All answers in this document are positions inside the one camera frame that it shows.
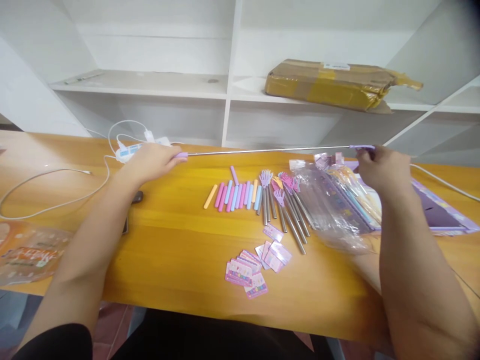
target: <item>purple box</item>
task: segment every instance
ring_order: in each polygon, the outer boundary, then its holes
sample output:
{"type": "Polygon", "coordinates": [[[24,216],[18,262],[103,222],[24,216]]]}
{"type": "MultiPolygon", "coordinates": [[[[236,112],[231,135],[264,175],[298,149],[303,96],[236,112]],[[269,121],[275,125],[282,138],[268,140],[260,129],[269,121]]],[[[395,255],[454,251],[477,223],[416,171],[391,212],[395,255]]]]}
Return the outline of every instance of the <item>purple box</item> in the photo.
{"type": "MultiPolygon", "coordinates": [[[[345,161],[345,165],[352,170],[358,164],[357,161],[345,161]]],[[[358,180],[362,185],[365,185],[361,179],[358,180]]],[[[462,215],[417,180],[412,178],[411,183],[416,193],[420,196],[426,221],[434,235],[454,236],[480,231],[480,227],[477,224],[462,215]]],[[[372,229],[374,233],[380,233],[380,231],[381,228],[372,229]]]]}

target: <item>person's left hand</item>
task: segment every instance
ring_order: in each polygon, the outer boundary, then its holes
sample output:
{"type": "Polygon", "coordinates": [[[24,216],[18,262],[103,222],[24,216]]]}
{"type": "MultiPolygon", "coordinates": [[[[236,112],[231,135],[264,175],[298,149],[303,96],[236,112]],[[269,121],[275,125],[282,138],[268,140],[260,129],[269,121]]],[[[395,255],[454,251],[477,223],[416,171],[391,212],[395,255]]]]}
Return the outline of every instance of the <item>person's left hand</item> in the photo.
{"type": "Polygon", "coordinates": [[[140,187],[148,181],[161,178],[178,164],[185,163],[186,157],[174,157],[181,152],[180,146],[147,142],[123,166],[121,172],[140,187]]]}

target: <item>cardboard package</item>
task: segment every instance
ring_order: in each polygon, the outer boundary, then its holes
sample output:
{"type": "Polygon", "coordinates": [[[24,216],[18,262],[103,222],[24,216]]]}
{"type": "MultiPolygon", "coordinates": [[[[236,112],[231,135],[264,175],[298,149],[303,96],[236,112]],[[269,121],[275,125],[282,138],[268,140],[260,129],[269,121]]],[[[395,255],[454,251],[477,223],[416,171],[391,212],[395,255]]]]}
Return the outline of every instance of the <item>cardboard package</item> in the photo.
{"type": "Polygon", "coordinates": [[[423,84],[379,66],[287,59],[266,78],[268,95],[332,105],[373,114],[391,114],[382,99],[390,87],[420,90],[423,84]]]}

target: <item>white cable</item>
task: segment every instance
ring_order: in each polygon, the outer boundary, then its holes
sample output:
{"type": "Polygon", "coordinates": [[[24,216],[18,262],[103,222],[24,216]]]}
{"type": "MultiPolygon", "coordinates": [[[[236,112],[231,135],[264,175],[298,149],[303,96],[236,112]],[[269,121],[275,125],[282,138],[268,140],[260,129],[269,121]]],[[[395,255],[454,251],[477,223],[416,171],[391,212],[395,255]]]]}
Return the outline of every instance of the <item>white cable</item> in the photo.
{"type": "Polygon", "coordinates": [[[140,139],[137,139],[136,137],[133,137],[133,136],[130,136],[130,135],[127,135],[127,134],[118,134],[118,135],[116,136],[116,140],[117,140],[117,141],[119,141],[119,136],[120,136],[120,135],[126,136],[127,138],[132,138],[133,140],[137,140],[137,141],[139,141],[139,142],[141,142],[141,143],[146,143],[145,140],[140,140],[140,139]]]}
{"type": "Polygon", "coordinates": [[[91,132],[91,133],[98,134],[98,135],[100,135],[102,138],[105,138],[105,139],[107,138],[105,135],[103,135],[103,134],[101,134],[101,133],[99,133],[99,132],[97,132],[97,131],[87,129],[86,127],[85,127],[84,129],[87,130],[87,131],[89,131],[89,132],[91,132]]]}
{"type": "Polygon", "coordinates": [[[110,145],[110,149],[111,149],[113,155],[116,155],[116,154],[115,154],[114,147],[112,146],[112,141],[110,140],[110,133],[112,132],[112,129],[113,129],[115,126],[117,126],[118,124],[121,124],[121,123],[137,123],[137,124],[142,125],[142,126],[145,128],[145,131],[148,131],[148,129],[147,129],[147,127],[146,127],[145,125],[143,125],[141,122],[135,121],[135,120],[122,120],[122,121],[119,121],[119,122],[114,123],[114,124],[110,127],[110,130],[108,130],[108,136],[107,136],[108,144],[110,145]]]}
{"type": "Polygon", "coordinates": [[[432,178],[437,179],[439,182],[447,185],[448,187],[452,188],[452,189],[455,190],[456,192],[459,192],[460,194],[465,195],[466,197],[468,197],[468,198],[470,198],[470,199],[473,199],[473,200],[476,200],[476,201],[480,202],[480,198],[478,198],[478,197],[476,197],[476,196],[473,196],[473,195],[470,195],[468,192],[465,192],[465,191],[463,191],[463,190],[460,190],[458,187],[453,186],[451,183],[446,182],[445,180],[439,178],[439,177],[436,176],[436,175],[433,175],[430,171],[425,170],[423,167],[420,167],[420,166],[415,165],[415,164],[410,164],[410,166],[422,170],[424,173],[427,173],[427,174],[430,175],[432,178]]]}
{"type": "Polygon", "coordinates": [[[55,173],[57,171],[63,171],[63,170],[70,170],[70,171],[76,171],[76,172],[79,172],[79,173],[84,173],[84,174],[89,174],[91,175],[92,172],[91,171],[85,171],[85,170],[78,170],[78,169],[72,169],[72,168],[59,168],[59,169],[53,169],[53,170],[48,170],[48,171],[43,171],[41,173],[38,173],[34,176],[31,176],[29,177],[28,179],[22,181],[21,183],[15,185],[14,187],[12,187],[9,191],[6,192],[5,195],[3,195],[3,197],[0,199],[0,218],[2,219],[6,219],[6,220],[22,220],[22,219],[28,219],[28,218],[32,218],[34,216],[37,216],[37,215],[40,215],[40,214],[43,214],[43,213],[46,213],[47,211],[50,211],[50,210],[53,210],[53,209],[57,209],[57,208],[60,208],[62,206],[65,206],[65,205],[69,205],[69,204],[73,204],[73,203],[76,203],[76,202],[79,202],[80,200],[83,200],[83,199],[86,199],[90,196],[92,196],[93,194],[95,194],[97,191],[99,191],[101,188],[104,187],[104,185],[107,183],[107,181],[109,180],[110,178],[110,168],[109,168],[109,165],[107,163],[107,159],[106,158],[112,158],[112,159],[117,159],[116,157],[114,156],[109,156],[109,155],[105,155],[103,156],[103,162],[105,163],[105,166],[106,166],[106,170],[107,170],[107,173],[106,173],[106,179],[105,181],[95,190],[95,191],[92,191],[91,193],[89,193],[88,195],[85,195],[81,198],[78,198],[77,200],[72,200],[72,201],[68,201],[68,202],[65,202],[63,204],[60,204],[60,205],[56,205],[56,206],[52,206],[52,207],[49,207],[45,210],[41,210],[39,212],[36,212],[32,215],[28,215],[28,216],[20,216],[20,217],[6,217],[6,216],[3,216],[2,215],[2,204],[4,203],[5,199],[15,190],[17,189],[18,187],[22,186],[23,184],[29,182],[30,180],[32,179],[35,179],[35,178],[38,178],[42,175],[46,175],[46,174],[50,174],[50,173],[55,173]]]}

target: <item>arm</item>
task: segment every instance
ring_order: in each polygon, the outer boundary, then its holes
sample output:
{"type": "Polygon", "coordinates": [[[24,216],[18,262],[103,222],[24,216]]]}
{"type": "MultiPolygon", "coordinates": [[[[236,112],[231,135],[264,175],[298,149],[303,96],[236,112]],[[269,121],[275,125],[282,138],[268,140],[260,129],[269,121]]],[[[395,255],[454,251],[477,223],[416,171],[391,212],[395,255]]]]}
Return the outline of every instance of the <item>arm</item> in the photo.
{"type": "Polygon", "coordinates": [[[58,269],[20,345],[63,324],[85,325],[91,334],[99,314],[105,275],[139,187],[185,158],[181,149],[145,144],[107,185],[64,252],[58,269]]]}
{"type": "Polygon", "coordinates": [[[474,359],[479,327],[411,185],[410,157],[377,146],[358,153],[382,205],[380,283],[398,359],[474,359]]]}

